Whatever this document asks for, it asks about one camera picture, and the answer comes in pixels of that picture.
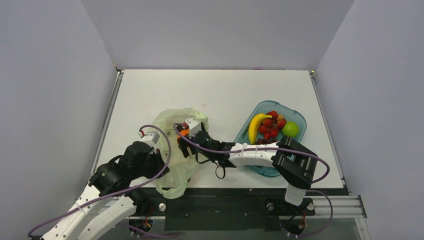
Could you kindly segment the orange fake fruit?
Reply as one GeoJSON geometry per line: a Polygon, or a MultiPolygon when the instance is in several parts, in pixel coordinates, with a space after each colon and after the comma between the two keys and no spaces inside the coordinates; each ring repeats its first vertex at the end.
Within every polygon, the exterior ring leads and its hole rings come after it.
{"type": "Polygon", "coordinates": [[[177,132],[177,143],[179,146],[183,146],[187,144],[189,132],[190,132],[189,129],[183,129],[177,132]]]}

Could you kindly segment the light green plastic bag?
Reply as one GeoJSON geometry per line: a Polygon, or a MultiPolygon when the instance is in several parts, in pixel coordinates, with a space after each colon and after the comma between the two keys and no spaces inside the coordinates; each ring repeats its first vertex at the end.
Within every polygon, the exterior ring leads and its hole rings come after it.
{"type": "Polygon", "coordinates": [[[166,162],[170,155],[170,162],[167,166],[169,172],[158,179],[156,190],[166,199],[177,199],[184,195],[198,165],[193,155],[187,158],[183,156],[178,147],[178,134],[173,128],[175,123],[182,123],[189,117],[195,117],[201,120],[206,128],[209,127],[208,117],[191,107],[164,110],[152,122],[152,125],[165,132],[171,146],[171,150],[169,150],[165,138],[162,135],[159,136],[157,146],[160,148],[161,157],[166,162]]]}

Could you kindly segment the yellow fake banana bunch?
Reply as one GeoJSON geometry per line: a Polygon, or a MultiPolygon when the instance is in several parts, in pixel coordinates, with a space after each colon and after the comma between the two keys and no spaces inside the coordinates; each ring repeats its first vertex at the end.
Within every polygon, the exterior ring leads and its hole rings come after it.
{"type": "Polygon", "coordinates": [[[271,115],[258,113],[251,119],[247,130],[248,141],[250,144],[253,144],[256,141],[258,129],[263,121],[271,118],[271,115]]]}

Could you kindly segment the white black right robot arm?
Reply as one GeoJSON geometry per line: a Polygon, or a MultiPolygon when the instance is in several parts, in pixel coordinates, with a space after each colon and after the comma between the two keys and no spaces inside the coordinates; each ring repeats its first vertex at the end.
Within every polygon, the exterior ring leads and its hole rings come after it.
{"type": "Polygon", "coordinates": [[[321,159],[291,137],[271,143],[236,143],[213,139],[206,130],[177,131],[178,146],[184,157],[202,155],[217,167],[259,166],[274,168],[287,182],[283,209],[296,213],[313,183],[316,165],[321,159]]]}

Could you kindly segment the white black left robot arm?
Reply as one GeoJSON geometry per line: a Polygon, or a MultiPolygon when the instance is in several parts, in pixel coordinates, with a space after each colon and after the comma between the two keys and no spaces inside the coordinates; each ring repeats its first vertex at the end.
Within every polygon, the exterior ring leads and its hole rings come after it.
{"type": "Polygon", "coordinates": [[[168,172],[156,144],[143,138],[99,165],[71,209],[55,218],[55,225],[41,239],[95,240],[122,219],[145,214],[149,197],[141,187],[130,184],[138,178],[152,182],[168,172]]]}

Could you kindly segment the dark purple fake grapes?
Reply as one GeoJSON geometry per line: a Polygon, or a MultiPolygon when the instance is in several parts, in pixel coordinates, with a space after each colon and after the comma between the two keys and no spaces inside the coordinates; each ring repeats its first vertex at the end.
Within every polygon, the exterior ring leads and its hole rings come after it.
{"type": "Polygon", "coordinates": [[[254,145],[268,145],[268,144],[272,144],[272,143],[276,143],[278,142],[278,140],[276,138],[258,138],[255,142],[254,145]]]}

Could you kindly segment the red fake strawberry bunch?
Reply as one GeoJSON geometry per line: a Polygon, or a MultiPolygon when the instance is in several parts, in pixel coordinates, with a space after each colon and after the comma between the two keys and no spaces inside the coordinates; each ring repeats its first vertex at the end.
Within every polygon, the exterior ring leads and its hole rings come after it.
{"type": "Polygon", "coordinates": [[[266,118],[262,121],[259,125],[258,133],[262,134],[264,139],[271,140],[278,136],[279,131],[284,128],[287,120],[275,110],[268,112],[267,115],[270,115],[271,118],[266,118]]]}

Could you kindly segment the green fake apple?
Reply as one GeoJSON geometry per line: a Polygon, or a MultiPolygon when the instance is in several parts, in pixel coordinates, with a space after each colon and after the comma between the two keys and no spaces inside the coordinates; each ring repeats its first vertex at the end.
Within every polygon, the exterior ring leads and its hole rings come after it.
{"type": "Polygon", "coordinates": [[[285,123],[284,127],[282,128],[282,133],[285,136],[295,138],[298,133],[300,132],[300,129],[298,125],[293,121],[288,121],[285,123]]]}

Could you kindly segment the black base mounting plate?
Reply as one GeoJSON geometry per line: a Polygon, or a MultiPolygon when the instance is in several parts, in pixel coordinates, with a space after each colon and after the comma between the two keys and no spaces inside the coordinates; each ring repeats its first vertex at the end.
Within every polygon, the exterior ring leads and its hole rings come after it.
{"type": "Polygon", "coordinates": [[[307,209],[311,198],[301,206],[286,203],[283,188],[188,188],[176,199],[166,199],[152,187],[144,192],[149,200],[144,213],[163,220],[166,231],[274,231],[281,221],[297,224],[316,214],[307,209]]]}

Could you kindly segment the teal plastic tray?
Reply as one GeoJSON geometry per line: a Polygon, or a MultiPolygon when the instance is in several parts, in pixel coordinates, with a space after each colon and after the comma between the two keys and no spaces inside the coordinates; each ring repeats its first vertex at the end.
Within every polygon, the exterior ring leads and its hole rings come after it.
{"type": "MultiPolygon", "coordinates": [[[[280,103],[276,101],[272,101],[272,100],[262,101],[254,108],[254,110],[252,111],[252,113],[250,114],[250,116],[247,118],[246,122],[242,126],[241,130],[235,137],[234,142],[240,143],[240,144],[244,144],[244,143],[249,144],[250,141],[248,137],[248,129],[249,129],[249,125],[252,118],[256,116],[257,114],[260,114],[260,113],[265,114],[271,111],[276,111],[277,113],[282,114],[283,117],[288,122],[294,122],[297,124],[299,132],[295,137],[293,137],[293,139],[300,143],[307,129],[306,119],[300,112],[297,112],[296,110],[293,110],[289,107],[281,105],[280,103]]],[[[248,169],[258,175],[261,175],[267,178],[275,178],[280,175],[280,173],[273,167],[247,165],[245,166],[245,169],[248,169]]]]}

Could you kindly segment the aluminium frame rail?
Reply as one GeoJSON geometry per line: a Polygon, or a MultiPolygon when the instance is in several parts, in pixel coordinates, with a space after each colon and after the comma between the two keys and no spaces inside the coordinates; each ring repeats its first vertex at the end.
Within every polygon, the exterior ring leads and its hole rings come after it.
{"type": "Polygon", "coordinates": [[[132,202],[112,201],[101,208],[92,219],[120,222],[124,219],[140,220],[165,219],[167,221],[223,221],[242,220],[263,217],[306,216],[335,218],[357,218],[365,216],[359,196],[330,195],[323,196],[312,192],[303,198],[301,205],[294,206],[285,202],[283,191],[264,191],[246,195],[184,195],[176,199],[165,199],[154,195],[137,207],[132,202]]]}

